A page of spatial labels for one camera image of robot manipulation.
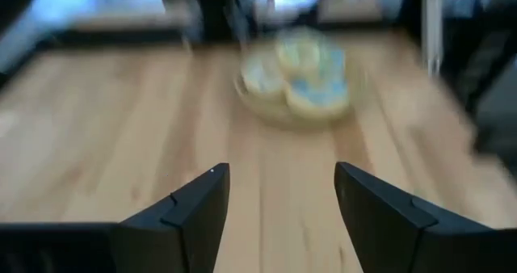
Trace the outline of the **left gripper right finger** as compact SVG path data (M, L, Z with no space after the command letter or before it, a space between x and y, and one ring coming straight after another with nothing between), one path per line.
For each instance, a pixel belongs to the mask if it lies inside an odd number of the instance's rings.
M334 188L364 273L517 273L517 228L489 228L348 162Z

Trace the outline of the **small green iced donut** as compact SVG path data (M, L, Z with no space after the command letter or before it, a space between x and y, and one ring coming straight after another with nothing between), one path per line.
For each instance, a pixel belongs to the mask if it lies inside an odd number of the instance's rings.
M323 59L325 39L308 28L279 32L275 38L275 54L280 68L288 74L313 73Z

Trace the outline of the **pink round plate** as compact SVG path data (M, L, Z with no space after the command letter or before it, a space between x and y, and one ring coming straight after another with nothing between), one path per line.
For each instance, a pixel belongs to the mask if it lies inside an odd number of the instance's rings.
M275 38L281 31L266 40L260 40L257 43L252 44L251 47L246 50L240 64L239 73L233 78L233 86L242 103L256 116L269 122L278 125L285 125L290 128L326 127L345 118L345 116L363 100L368 88L368 74L365 71L362 62L355 55L355 51L350 48L344 48L338 44L337 40L331 39L320 31L313 31L318 32L325 39L322 62L318 69L313 73L291 74L286 73L281 69L284 74L284 97L280 101L262 100L248 92L241 76L241 67L244 60L251 53L257 51L270 52L275 56L275 59L278 60L275 54ZM351 105L344 113L328 120L311 120L294 114L288 108L285 91L293 79L298 77L324 78L331 74L343 74L347 80Z

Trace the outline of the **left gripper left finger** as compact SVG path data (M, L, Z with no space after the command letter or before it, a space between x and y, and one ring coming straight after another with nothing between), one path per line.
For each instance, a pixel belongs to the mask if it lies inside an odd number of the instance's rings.
M0 223L0 273L213 273L228 204L219 163L121 222Z

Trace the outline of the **large blue iced donut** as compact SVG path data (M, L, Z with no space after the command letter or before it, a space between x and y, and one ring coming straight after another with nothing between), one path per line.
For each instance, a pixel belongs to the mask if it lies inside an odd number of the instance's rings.
M328 120L344 113L351 105L348 83L343 74L324 78L293 79L286 89L288 108L311 120Z

